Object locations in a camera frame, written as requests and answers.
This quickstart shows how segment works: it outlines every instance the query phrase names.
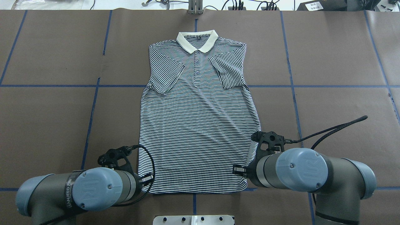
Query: shirt sleeve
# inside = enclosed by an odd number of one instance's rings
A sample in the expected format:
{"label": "shirt sleeve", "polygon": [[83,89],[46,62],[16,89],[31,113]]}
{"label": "shirt sleeve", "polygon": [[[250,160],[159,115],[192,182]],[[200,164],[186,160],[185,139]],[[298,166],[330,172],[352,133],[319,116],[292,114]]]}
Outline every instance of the shirt sleeve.
{"label": "shirt sleeve", "polygon": [[185,66],[149,46],[149,89],[166,95],[175,85]]}
{"label": "shirt sleeve", "polygon": [[234,51],[219,54],[210,58],[221,80],[223,89],[246,86],[243,77],[243,61],[246,54],[246,44]]}

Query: plastic bag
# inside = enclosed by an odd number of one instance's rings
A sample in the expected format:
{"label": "plastic bag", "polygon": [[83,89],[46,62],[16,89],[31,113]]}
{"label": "plastic bag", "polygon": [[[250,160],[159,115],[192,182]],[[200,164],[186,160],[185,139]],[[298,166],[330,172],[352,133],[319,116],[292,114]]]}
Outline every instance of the plastic bag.
{"label": "plastic bag", "polygon": [[85,0],[16,0],[18,10],[81,10]]}

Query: white collar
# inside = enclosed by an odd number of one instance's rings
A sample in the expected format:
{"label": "white collar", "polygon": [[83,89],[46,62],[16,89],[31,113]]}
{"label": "white collar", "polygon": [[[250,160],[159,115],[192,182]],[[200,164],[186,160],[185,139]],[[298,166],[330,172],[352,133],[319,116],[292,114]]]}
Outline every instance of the white collar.
{"label": "white collar", "polygon": [[[209,34],[210,37],[208,38],[207,42],[203,45],[203,47],[197,49],[191,45],[188,40],[184,37],[185,35],[197,36],[202,34]],[[176,37],[176,41],[179,45],[186,50],[188,53],[192,54],[195,51],[199,50],[201,52],[208,52],[214,46],[215,41],[218,39],[218,34],[215,30],[203,31],[203,32],[179,32],[178,36]]]}

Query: blue joint cap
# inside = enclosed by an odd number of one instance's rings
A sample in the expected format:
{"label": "blue joint cap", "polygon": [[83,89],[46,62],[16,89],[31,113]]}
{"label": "blue joint cap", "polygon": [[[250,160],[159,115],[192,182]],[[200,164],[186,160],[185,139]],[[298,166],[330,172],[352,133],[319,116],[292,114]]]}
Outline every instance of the blue joint cap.
{"label": "blue joint cap", "polygon": [[376,189],[376,177],[372,169],[367,166],[366,164],[351,160],[351,159],[346,159],[345,160],[350,161],[357,167],[357,169],[360,171],[362,178],[364,178],[364,183],[365,183],[365,193],[364,196],[361,199],[367,199],[371,197],[374,194],[374,191]]}
{"label": "blue joint cap", "polygon": [[284,151],[277,159],[275,170],[279,180],[294,191],[316,191],[328,178],[324,158],[307,148]]}
{"label": "blue joint cap", "polygon": [[100,211],[117,202],[122,193],[122,179],[105,167],[86,170],[76,178],[72,188],[74,202],[84,210]]}
{"label": "blue joint cap", "polygon": [[28,212],[28,203],[30,196],[35,191],[39,183],[50,175],[54,174],[51,173],[44,176],[30,178],[20,186],[20,188],[17,191],[17,196],[15,197],[15,203],[18,208],[17,210],[21,215],[30,217]]}

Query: polo shirt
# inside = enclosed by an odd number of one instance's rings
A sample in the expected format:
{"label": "polo shirt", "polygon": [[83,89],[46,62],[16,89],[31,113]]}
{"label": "polo shirt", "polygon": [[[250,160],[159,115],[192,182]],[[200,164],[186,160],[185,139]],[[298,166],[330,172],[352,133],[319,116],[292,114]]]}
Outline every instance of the polo shirt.
{"label": "polo shirt", "polygon": [[[150,193],[230,193],[247,187],[246,179],[232,174],[233,164],[248,165],[254,158],[251,134],[260,131],[243,76],[245,52],[245,43],[214,30],[180,32],[176,40],[149,46],[139,143],[155,163]],[[139,149],[139,175],[151,171],[150,158]]]}

